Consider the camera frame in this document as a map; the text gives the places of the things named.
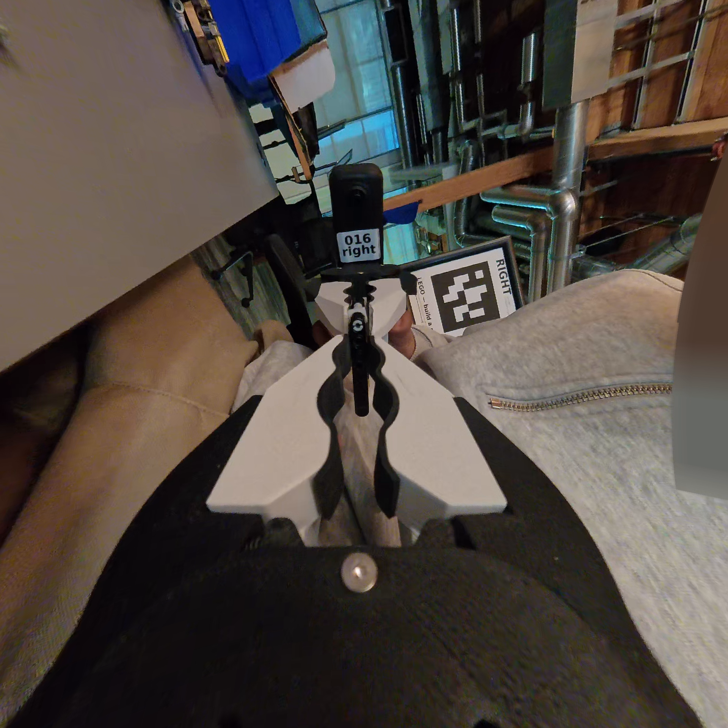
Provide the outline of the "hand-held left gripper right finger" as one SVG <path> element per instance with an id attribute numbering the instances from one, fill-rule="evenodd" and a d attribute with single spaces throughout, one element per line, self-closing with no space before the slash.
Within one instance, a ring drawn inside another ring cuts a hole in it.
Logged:
<path id="1" fill-rule="evenodd" d="M 430 521 L 505 511 L 506 496 L 454 396 L 382 339 L 372 344 L 372 404 L 382 420 L 377 504 L 417 541 Z"/>

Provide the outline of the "group of metal pipes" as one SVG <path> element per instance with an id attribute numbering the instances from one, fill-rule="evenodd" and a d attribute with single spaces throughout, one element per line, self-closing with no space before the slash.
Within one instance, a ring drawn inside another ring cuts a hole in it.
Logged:
<path id="1" fill-rule="evenodd" d="M 403 169 L 477 165 L 550 138 L 538 128 L 545 2 L 377 2 Z"/>

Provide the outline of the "framed marker sign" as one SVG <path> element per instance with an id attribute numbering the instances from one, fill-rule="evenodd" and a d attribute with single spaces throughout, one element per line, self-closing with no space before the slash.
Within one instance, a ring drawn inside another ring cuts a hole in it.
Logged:
<path id="1" fill-rule="evenodd" d="M 403 265 L 416 279 L 409 296 L 414 323 L 461 336 L 474 325 L 501 320 L 524 305 L 510 237 L 478 242 Z"/>

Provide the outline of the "black yellow tool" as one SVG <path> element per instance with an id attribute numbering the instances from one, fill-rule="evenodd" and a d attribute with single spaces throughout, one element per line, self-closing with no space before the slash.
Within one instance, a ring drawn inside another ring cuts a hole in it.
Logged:
<path id="1" fill-rule="evenodd" d="M 181 31 L 203 66 L 225 78 L 229 56 L 215 22 L 209 1 L 171 1 L 171 9 Z"/>

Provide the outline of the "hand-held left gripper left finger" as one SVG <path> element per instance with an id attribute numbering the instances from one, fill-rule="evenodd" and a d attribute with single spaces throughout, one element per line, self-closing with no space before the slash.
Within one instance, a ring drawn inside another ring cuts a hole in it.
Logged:
<path id="1" fill-rule="evenodd" d="M 334 420 L 344 405 L 349 340 L 337 335 L 245 406 L 240 440 L 210 495 L 214 513 L 287 519 L 306 546 L 319 544 L 320 523 L 344 490 Z"/>

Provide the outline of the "wooden railing beam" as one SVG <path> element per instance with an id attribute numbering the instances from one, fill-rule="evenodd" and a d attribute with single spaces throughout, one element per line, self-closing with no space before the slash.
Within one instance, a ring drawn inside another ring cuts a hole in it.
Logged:
<path id="1" fill-rule="evenodd" d="M 697 149 L 712 149 L 720 132 L 727 131 L 727 118 L 720 117 L 697 122 L 686 122 L 646 130 L 625 132 L 614 138 L 592 142 L 587 151 L 589 162 L 612 162 L 627 157 L 643 157 Z M 456 202 L 493 187 L 501 187 L 517 180 L 545 173 L 554 165 L 551 147 L 522 154 L 513 159 L 497 162 L 464 175 L 417 188 L 384 200 L 384 210 L 390 212 L 406 205 L 418 204 L 418 210 Z"/>

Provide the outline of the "cardboard box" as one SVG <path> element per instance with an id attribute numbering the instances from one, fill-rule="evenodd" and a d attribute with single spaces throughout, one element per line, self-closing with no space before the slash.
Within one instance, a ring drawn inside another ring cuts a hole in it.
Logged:
<path id="1" fill-rule="evenodd" d="M 292 60 L 279 64 L 268 75 L 268 83 L 282 122 L 280 130 L 285 141 L 297 157 L 292 167 L 293 181 L 306 184 L 314 176 L 312 150 L 316 132 L 304 132 L 304 126 L 296 114 L 305 110 L 332 90 L 335 70 L 331 50 L 326 39 L 314 42 L 299 52 Z"/>

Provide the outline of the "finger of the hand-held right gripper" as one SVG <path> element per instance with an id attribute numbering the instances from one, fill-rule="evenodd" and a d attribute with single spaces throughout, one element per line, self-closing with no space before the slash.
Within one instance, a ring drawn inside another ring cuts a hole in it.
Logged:
<path id="1" fill-rule="evenodd" d="M 372 337 L 386 337 L 407 310 L 408 296 L 400 283 L 371 283 L 369 330 Z"/>
<path id="2" fill-rule="evenodd" d="M 327 343 L 334 336 L 348 334 L 349 283 L 322 283 L 314 300 L 317 320 L 314 323 L 314 342 Z"/>

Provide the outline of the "person's right forearm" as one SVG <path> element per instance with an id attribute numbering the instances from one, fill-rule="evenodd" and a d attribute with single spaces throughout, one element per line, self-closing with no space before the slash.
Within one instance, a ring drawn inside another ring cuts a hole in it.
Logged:
<path id="1" fill-rule="evenodd" d="M 623 269 L 476 325 L 414 363 L 456 396 L 520 401 L 671 384 L 684 283 Z"/>

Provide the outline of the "silver metal duct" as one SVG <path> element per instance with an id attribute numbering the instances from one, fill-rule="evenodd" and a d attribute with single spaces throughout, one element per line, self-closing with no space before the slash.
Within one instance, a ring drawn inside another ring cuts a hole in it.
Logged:
<path id="1" fill-rule="evenodd" d="M 550 187 L 512 185 L 493 188 L 480 198 L 495 205 L 535 210 L 548 217 L 551 236 L 539 248 L 532 242 L 529 302 L 568 286 L 581 221 L 579 199 L 587 150 L 589 101 L 557 110 L 555 118 L 552 184 Z"/>
<path id="2" fill-rule="evenodd" d="M 642 270 L 660 275 L 672 275 L 689 262 L 702 217 L 702 213 L 697 213 L 686 218 L 674 232 L 656 242 L 650 250 L 630 263 L 614 263 L 580 254 L 572 263 L 571 279 L 576 282 L 622 270 Z"/>

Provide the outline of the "black office chair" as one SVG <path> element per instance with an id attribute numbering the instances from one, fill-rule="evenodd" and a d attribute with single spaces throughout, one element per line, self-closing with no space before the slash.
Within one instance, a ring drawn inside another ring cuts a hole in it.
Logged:
<path id="1" fill-rule="evenodd" d="M 272 269 L 284 302 L 290 323 L 287 329 L 297 344 L 316 350 L 314 324 L 308 310 L 304 269 L 290 246 L 278 234 L 269 234 L 263 243 L 264 252 Z"/>

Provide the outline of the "blue plastic bin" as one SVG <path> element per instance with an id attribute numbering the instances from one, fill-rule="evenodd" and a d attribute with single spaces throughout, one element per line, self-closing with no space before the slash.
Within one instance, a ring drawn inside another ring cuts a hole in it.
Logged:
<path id="1" fill-rule="evenodd" d="M 268 75 L 301 48 L 289 1 L 210 1 L 228 60 L 226 81 L 251 105 L 276 105 Z"/>

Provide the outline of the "person's right hand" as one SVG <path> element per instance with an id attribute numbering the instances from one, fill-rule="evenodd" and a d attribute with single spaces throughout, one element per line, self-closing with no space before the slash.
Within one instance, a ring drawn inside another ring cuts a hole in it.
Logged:
<path id="1" fill-rule="evenodd" d="M 416 350 L 416 339 L 413 332 L 414 317 L 409 309 L 393 325 L 388 334 L 388 343 L 407 359 L 412 359 Z"/>

